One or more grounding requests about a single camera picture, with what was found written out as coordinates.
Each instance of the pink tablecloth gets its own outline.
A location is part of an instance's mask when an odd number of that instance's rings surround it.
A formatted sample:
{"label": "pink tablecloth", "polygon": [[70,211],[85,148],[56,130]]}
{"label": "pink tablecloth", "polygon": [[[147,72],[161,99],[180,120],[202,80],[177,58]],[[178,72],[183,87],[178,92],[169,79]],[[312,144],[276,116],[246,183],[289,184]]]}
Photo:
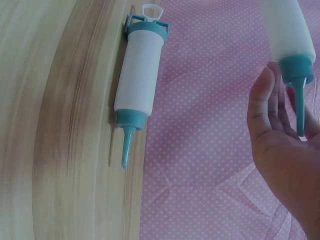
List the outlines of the pink tablecloth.
{"label": "pink tablecloth", "polygon": [[[299,2],[320,53],[320,1]],[[140,239],[305,239],[252,160],[248,94],[271,59],[257,1],[162,0],[162,7],[171,35],[148,122]],[[314,69],[305,92],[319,116],[320,61]]]}

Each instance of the teal tip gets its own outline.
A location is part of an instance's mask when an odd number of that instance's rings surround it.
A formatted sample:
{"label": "teal tip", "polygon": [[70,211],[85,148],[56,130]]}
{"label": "teal tip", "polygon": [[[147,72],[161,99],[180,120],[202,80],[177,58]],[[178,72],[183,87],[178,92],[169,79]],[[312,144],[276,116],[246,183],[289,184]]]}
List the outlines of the teal tip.
{"label": "teal tip", "polygon": [[299,137],[305,135],[305,101],[304,88],[307,78],[296,78],[291,81],[291,86],[294,89],[295,108],[296,108],[296,133]]}
{"label": "teal tip", "polygon": [[133,126],[123,126],[122,128],[124,131],[124,139],[123,139],[121,166],[122,166],[122,169],[126,169],[129,162],[132,139],[134,137],[134,134],[137,128]]}

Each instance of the teal plastic cap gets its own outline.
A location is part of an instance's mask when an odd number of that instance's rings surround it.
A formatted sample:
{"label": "teal plastic cap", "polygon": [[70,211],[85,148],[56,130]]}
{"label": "teal plastic cap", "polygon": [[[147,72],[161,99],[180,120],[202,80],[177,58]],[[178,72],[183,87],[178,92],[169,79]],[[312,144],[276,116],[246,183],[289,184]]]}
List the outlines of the teal plastic cap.
{"label": "teal plastic cap", "polygon": [[279,61],[283,82],[293,88],[296,107],[296,132],[299,137],[305,135],[304,88],[311,83],[315,74],[312,60],[302,54],[284,57]]}
{"label": "teal plastic cap", "polygon": [[121,166],[126,169],[129,162],[132,139],[137,130],[145,128],[148,115],[132,109],[118,109],[116,111],[116,125],[124,131]]}
{"label": "teal plastic cap", "polygon": [[[132,23],[132,19],[139,20],[138,22]],[[145,16],[139,16],[132,14],[126,24],[126,33],[129,36],[131,33],[139,30],[146,30],[154,32],[160,35],[165,42],[170,33],[170,24],[167,22],[162,22],[158,20],[154,20],[153,22],[149,22]]]}

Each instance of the wooden table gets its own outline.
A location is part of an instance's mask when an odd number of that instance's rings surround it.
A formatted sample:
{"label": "wooden table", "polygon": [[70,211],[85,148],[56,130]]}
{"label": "wooden table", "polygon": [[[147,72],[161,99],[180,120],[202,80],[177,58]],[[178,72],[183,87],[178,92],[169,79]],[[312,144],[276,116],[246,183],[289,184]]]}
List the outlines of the wooden table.
{"label": "wooden table", "polygon": [[1,240],[139,239],[146,133],[122,170],[113,103],[142,3],[0,1]]}

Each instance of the white cylinder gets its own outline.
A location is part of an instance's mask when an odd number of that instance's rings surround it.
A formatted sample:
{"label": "white cylinder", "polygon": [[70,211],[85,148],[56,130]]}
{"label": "white cylinder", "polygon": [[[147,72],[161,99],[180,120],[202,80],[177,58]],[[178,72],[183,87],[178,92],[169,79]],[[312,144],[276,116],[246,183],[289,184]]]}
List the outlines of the white cylinder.
{"label": "white cylinder", "polygon": [[312,62],[315,48],[297,0],[258,0],[274,61],[302,54]]}
{"label": "white cylinder", "polygon": [[130,109],[152,113],[160,55],[164,39],[150,30],[129,34],[114,110]]}

